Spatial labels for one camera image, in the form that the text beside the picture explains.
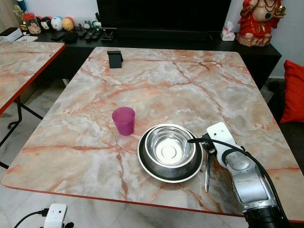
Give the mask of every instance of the red pillow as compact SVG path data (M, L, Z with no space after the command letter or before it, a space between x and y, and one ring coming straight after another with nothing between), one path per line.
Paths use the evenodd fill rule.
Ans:
M285 109L281 123L304 122L304 67L289 60L285 68Z

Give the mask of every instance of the black cabinet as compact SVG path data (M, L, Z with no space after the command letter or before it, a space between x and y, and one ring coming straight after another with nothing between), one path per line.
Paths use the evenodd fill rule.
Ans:
M43 31L37 41L54 42L52 32ZM277 65L281 54L272 46L246 47L237 41L222 41L218 32L211 32L210 39L201 41L171 41L157 39L117 38L112 41L85 41L78 39L75 43L66 44L66 49L41 73L41 76L71 79L82 66L95 47L118 48L160 48L182 50L210 50L238 52L244 60L256 85L262 88L271 72Z

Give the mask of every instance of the bowl rim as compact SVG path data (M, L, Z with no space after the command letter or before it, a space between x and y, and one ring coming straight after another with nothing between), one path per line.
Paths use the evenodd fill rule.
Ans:
M152 155L150 154L149 150L148 150L148 146L147 146L147 141L148 141L148 138L151 136L152 132L158 128L162 128L162 127L175 127L175 128L178 128L182 131L184 131L191 139L193 139L194 137L190 134L190 130L181 126L181 125L178 125L178 124L174 124L174 123L161 123L161 124L158 124L158 125L155 125L153 126L152 128L150 128L145 140L144 140L144 147L145 147L145 150L146 150L146 153L148 154L149 158L156 164L158 164L159 166L162 166L162 167L166 167L166 168L171 168L171 169L175 169L175 168L179 168L179 167L182 167L186 164L188 164L194 157L195 153L196 153L196 144L192 144L193 145L193 151L192 151L192 155L182 164L179 164L179 165L165 165L165 164L162 164L158 161L156 161Z
M200 161L200 164L198 166L198 168L196 169L195 172L193 172L191 175L189 175L188 177L184 178L184 179L180 179L180 180L167 180L167 179L164 179L164 178L161 178L153 173L150 172L149 168L147 168L143 162L142 162L142 159L141 159L141 156L140 156L140 142L142 141L143 137L146 135L147 136L147 133L149 131L151 131L154 127L151 127L149 128L147 131L145 131L144 134L141 135L140 139L139 139L139 143L137 145L137 158L139 160L139 163L141 165L141 167L151 176L151 177L154 177L155 179L159 180L159 181L163 181L163 182L166 182L166 183L181 183L181 182L185 182L185 181L188 181L188 180L191 180L194 176L196 176L198 174L198 172L201 170L201 167L203 165L203 162L204 162L204 149L202 147L202 145L200 143L198 143L199 145L199 148L200 148L200 152L201 152L201 161ZM189 133L191 133L193 135L193 137L196 137L195 134L193 132L191 132L190 130L188 130Z

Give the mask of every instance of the tiled floor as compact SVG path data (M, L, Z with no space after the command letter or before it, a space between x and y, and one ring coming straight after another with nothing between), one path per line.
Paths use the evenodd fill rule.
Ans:
M64 86L55 81L49 88L41 88L26 102L44 116L56 101ZM23 120L0 148L0 160L10 164L40 120L22 110ZM12 104L0 116L0 138L8 132L8 123L18 119ZM0 168L0 178L5 169ZM247 228L244 218L218 216L198 212L130 205L93 199L82 199L8 189L0 185L0 228L12 228L28 213L48 208L52 203L68 205L65 223L74 222L76 228ZM39 228L44 217L34 215L20 228Z

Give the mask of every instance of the television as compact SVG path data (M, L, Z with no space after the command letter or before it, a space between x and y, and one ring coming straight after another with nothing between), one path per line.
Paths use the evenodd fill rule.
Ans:
M97 0L103 28L221 31L231 0Z

